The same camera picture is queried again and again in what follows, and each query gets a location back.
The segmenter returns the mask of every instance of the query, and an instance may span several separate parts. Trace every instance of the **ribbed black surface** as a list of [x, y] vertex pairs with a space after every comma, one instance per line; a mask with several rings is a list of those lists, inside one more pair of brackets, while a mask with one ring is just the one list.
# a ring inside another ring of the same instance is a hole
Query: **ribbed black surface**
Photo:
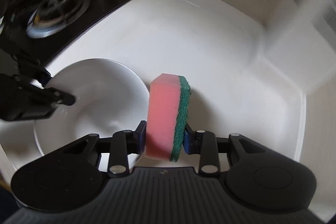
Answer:
[[21, 209], [5, 224], [321, 224], [308, 210], [275, 215], [245, 208], [216, 179], [187, 168], [142, 168], [121, 179], [110, 179], [87, 205], [61, 214]]

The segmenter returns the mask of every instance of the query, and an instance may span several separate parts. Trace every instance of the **pink sponge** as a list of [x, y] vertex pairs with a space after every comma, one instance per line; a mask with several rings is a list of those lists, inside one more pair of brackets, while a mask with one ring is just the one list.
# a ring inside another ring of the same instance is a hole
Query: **pink sponge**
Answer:
[[150, 86], [145, 156], [177, 161], [188, 113], [190, 86], [183, 76], [161, 74]]

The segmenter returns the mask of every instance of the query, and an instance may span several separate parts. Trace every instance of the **screw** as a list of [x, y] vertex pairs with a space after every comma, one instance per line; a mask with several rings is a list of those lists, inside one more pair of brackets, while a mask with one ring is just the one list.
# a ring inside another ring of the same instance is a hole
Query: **screw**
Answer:
[[201, 170], [204, 173], [213, 174], [213, 173], [216, 173], [218, 171], [218, 168], [214, 165], [204, 165], [204, 166], [202, 166]]
[[110, 172], [113, 174], [121, 174], [126, 171], [126, 167], [123, 165], [113, 165], [110, 167]]

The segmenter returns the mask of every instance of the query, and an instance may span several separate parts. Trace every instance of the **white countertop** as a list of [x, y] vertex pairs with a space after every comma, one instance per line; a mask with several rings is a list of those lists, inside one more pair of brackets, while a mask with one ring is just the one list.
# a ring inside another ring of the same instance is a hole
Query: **white countertop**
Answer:
[[[47, 70], [55, 75], [79, 60], [106, 58], [131, 68], [146, 85], [161, 73], [184, 75], [193, 90], [194, 129], [222, 137], [242, 133], [295, 158], [302, 98], [260, 55], [262, 32], [220, 0], [131, 0], [76, 39]], [[0, 143], [15, 168], [40, 157], [33, 122], [0, 122]], [[185, 156], [179, 164], [193, 165]]]

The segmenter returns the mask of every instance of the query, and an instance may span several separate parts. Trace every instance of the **bowl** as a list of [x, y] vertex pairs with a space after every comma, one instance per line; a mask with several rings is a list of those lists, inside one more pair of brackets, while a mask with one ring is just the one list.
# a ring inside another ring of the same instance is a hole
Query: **bowl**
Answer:
[[[76, 97], [72, 106], [59, 105], [49, 119], [36, 120], [34, 135], [42, 155], [87, 134], [100, 138], [135, 130], [147, 119], [149, 92], [128, 67], [107, 59], [87, 59], [57, 73], [46, 85]], [[99, 170], [106, 171], [109, 154], [102, 154]], [[128, 156], [132, 168], [139, 156]]]

